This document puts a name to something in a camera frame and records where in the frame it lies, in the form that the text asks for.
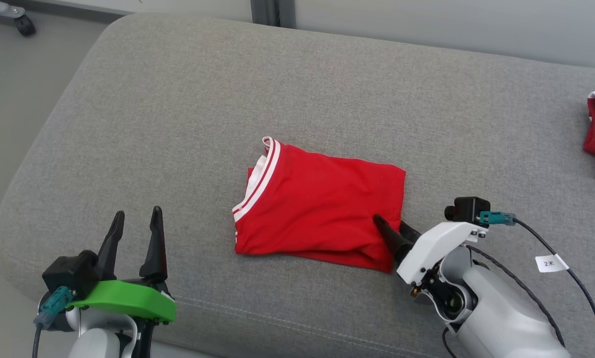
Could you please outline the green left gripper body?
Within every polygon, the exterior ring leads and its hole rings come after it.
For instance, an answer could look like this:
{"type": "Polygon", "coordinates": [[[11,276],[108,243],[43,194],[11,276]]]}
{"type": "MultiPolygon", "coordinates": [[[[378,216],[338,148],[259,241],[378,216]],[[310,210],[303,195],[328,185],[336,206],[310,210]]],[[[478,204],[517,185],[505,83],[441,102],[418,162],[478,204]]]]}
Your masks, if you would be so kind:
{"type": "Polygon", "coordinates": [[[68,307],[95,308],[160,323],[174,322],[177,304],[165,283],[155,286],[119,279],[100,281],[88,297],[74,299],[68,307]]]}

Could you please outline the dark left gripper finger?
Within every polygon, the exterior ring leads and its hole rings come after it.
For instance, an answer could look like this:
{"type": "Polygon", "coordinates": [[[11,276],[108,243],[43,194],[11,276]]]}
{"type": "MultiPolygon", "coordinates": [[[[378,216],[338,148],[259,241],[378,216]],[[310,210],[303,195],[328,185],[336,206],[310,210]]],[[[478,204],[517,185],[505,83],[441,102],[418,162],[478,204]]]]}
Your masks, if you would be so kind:
{"type": "Polygon", "coordinates": [[[118,243],[120,242],[124,233],[124,220],[124,211],[118,211],[115,214],[102,245],[100,246],[99,252],[97,254],[97,276],[100,280],[116,279],[116,252],[118,249],[118,243]]]}
{"type": "Polygon", "coordinates": [[[154,206],[150,220],[151,238],[140,277],[145,281],[164,282],[168,278],[168,265],[164,235],[163,210],[154,206]]]}

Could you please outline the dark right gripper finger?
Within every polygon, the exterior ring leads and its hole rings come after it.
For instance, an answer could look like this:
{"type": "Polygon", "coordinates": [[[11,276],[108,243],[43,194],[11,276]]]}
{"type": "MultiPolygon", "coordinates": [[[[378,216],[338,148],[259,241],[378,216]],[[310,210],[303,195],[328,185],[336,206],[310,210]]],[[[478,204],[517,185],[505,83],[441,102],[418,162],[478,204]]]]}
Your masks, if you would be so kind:
{"type": "Polygon", "coordinates": [[[373,215],[372,220],[375,227],[377,227],[379,234],[383,238],[386,247],[390,250],[394,261],[402,262],[414,244],[405,240],[399,233],[399,228],[397,230],[393,229],[389,222],[381,217],[381,215],[373,215]]]}
{"type": "Polygon", "coordinates": [[[404,221],[400,222],[399,233],[410,243],[416,243],[418,238],[422,235],[404,221]]]}

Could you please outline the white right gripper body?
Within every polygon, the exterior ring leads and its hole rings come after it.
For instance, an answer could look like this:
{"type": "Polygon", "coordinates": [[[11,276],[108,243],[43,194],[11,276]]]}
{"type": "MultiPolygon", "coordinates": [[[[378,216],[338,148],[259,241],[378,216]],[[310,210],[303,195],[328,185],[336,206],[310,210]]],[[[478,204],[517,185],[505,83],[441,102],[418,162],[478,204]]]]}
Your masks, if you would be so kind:
{"type": "Polygon", "coordinates": [[[403,258],[396,274],[407,284],[421,283],[426,272],[465,242],[477,242],[488,229],[467,222],[442,222],[423,233],[403,258]]]}

